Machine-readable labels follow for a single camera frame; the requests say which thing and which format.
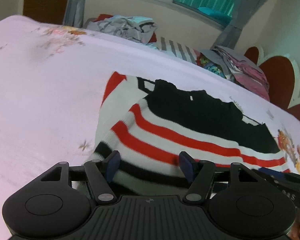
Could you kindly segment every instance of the mattress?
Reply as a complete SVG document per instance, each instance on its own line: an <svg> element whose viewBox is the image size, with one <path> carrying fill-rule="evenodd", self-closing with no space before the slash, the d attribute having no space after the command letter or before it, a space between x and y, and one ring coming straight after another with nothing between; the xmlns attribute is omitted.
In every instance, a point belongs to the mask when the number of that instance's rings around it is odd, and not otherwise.
<svg viewBox="0 0 300 240"><path fill-rule="evenodd" d="M81 165L95 148L98 113L113 71L206 90L282 133L298 157L300 122L261 97L201 67L115 36L12 16L0 22L0 240L10 233L4 201L60 161Z"/></svg>

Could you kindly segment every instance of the gray stripe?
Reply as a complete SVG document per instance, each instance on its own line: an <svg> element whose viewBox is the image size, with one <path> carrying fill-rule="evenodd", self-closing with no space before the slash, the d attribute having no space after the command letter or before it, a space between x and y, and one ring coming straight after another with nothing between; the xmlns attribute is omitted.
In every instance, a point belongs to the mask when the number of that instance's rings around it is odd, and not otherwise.
<svg viewBox="0 0 300 240"><path fill-rule="evenodd" d="M195 59L194 59L194 57L193 57L193 55L192 55L192 53L191 53L188 46L186 46L186 49L187 49L187 52L189 53L189 56L191 58L192 63L197 65L197 63L196 63L196 61L195 61Z"/></svg>
<svg viewBox="0 0 300 240"><path fill-rule="evenodd" d="M187 61L187 57L186 57L185 53L183 52L181 44L180 43L177 43L177 44L178 44L178 48L179 48L179 51L181 53L182 59L185 60L185 61Z"/></svg>
<svg viewBox="0 0 300 240"><path fill-rule="evenodd" d="M174 45L173 45L173 41L169 41L169 43L170 43L170 46L171 46L171 51L172 51L172 53L173 53L175 56L177 56L177 54L176 54L176 49L174 48Z"/></svg>
<svg viewBox="0 0 300 240"><path fill-rule="evenodd" d="M167 51L166 42L164 40L164 37L161 37L161 50Z"/></svg>

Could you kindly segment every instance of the bed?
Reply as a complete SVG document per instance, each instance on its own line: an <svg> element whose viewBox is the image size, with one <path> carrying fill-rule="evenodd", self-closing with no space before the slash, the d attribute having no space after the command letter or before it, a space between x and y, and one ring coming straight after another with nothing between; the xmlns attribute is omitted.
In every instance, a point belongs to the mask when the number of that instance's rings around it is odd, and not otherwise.
<svg viewBox="0 0 300 240"><path fill-rule="evenodd" d="M81 165L94 151L113 71L232 101L284 142L282 155L299 158L300 121L236 84L115 36L12 16L0 22L0 240L10 237L1 208L11 194L55 163ZM284 165L298 173L289 157Z"/></svg>

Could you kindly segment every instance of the knit sweater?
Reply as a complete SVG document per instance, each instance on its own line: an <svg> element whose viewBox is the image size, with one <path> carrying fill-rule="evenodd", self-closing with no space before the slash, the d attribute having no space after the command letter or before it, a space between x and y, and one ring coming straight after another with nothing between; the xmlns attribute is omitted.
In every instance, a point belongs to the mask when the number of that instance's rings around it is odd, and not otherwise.
<svg viewBox="0 0 300 240"><path fill-rule="evenodd" d="M96 146L90 159L120 152L110 186L125 194L183 195L189 184L178 166L181 151L221 167L240 162L288 170L267 126L244 116L233 102L117 72L106 85Z"/></svg>

